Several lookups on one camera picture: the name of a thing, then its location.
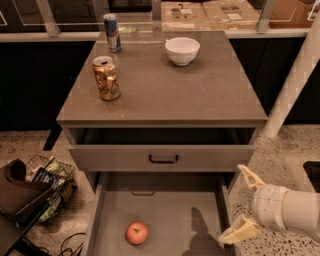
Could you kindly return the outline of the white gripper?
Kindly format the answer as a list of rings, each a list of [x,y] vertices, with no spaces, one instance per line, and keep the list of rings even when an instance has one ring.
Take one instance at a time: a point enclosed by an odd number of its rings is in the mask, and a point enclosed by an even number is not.
[[[218,241],[222,244],[235,244],[260,235],[262,227],[270,231],[286,231],[283,204],[289,189],[273,184],[265,185],[265,182],[246,165],[239,164],[238,169],[243,174],[248,188],[255,191],[251,209],[257,222],[241,214],[218,237]]]

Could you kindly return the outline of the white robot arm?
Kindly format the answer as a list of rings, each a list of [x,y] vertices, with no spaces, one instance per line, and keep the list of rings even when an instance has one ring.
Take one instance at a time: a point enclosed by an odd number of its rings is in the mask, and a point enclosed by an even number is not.
[[[223,244],[235,244],[256,237],[263,230],[294,232],[320,241],[320,194],[290,190],[284,186],[265,183],[243,164],[238,169],[249,189],[252,216],[241,214],[219,237]]]

